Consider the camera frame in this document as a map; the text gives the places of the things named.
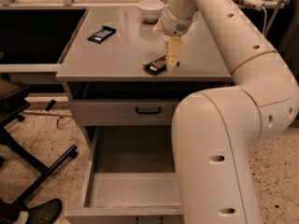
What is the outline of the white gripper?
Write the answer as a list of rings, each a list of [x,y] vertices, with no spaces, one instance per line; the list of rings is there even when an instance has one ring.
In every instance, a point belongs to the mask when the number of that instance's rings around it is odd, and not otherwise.
[[[165,35],[171,36],[169,40],[165,42],[165,60],[166,70],[168,72],[172,72],[177,66],[182,49],[180,36],[188,32],[192,24],[192,19],[192,9],[188,12],[180,10],[179,13],[175,13],[170,9],[170,6],[166,6],[160,19],[152,28],[154,33],[163,32]]]

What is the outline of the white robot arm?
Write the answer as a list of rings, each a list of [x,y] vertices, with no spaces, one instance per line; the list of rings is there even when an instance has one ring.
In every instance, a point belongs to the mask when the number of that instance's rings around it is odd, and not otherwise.
[[[263,224],[248,150],[294,121],[298,84],[232,0],[169,0],[156,27],[185,35],[195,12],[234,84],[195,92],[175,110],[172,147],[184,224]]]

